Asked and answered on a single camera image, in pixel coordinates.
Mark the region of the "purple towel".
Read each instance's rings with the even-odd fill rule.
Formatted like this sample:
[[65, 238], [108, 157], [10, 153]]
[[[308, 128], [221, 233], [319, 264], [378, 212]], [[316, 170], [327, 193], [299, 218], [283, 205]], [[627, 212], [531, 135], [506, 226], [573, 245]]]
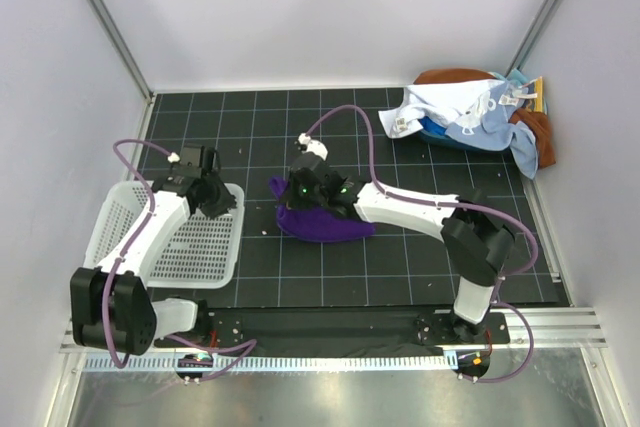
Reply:
[[339, 219], [321, 207], [294, 210], [279, 204], [276, 224], [284, 234], [312, 243], [339, 243], [371, 237], [376, 232], [373, 223]]

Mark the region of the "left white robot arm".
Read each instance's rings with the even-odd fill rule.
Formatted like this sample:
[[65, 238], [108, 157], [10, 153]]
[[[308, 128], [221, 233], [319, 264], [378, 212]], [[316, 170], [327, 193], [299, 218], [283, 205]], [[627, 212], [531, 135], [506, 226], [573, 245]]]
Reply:
[[144, 354], [172, 334], [190, 347], [208, 342], [203, 301], [152, 299], [149, 288], [218, 288], [239, 251], [244, 192], [221, 179], [212, 147], [165, 151], [168, 170], [114, 186], [103, 203], [84, 266], [70, 280], [76, 344], [117, 362]]

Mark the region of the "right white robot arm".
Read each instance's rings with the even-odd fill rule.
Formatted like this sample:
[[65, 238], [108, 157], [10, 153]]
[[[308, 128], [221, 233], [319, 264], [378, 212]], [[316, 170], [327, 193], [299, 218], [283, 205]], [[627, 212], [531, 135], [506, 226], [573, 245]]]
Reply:
[[305, 152], [289, 169], [278, 200], [294, 221], [292, 234], [312, 242], [342, 242], [385, 224], [427, 235], [445, 246], [460, 277], [453, 303], [453, 337], [473, 343], [499, 275], [515, 243], [507, 216], [483, 205], [483, 196], [432, 195], [391, 187], [375, 178], [345, 177], [325, 158]]

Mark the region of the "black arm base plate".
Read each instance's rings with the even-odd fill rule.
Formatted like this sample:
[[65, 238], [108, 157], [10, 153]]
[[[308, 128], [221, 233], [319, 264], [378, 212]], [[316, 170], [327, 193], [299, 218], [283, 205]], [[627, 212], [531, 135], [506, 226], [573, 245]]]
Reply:
[[213, 339], [230, 347], [255, 339], [258, 345], [284, 347], [313, 342], [381, 341], [385, 345], [417, 342], [426, 346], [471, 345], [489, 341], [507, 345], [511, 335], [505, 315], [494, 311], [478, 326], [440, 306], [210, 308], [199, 316], [189, 339]]

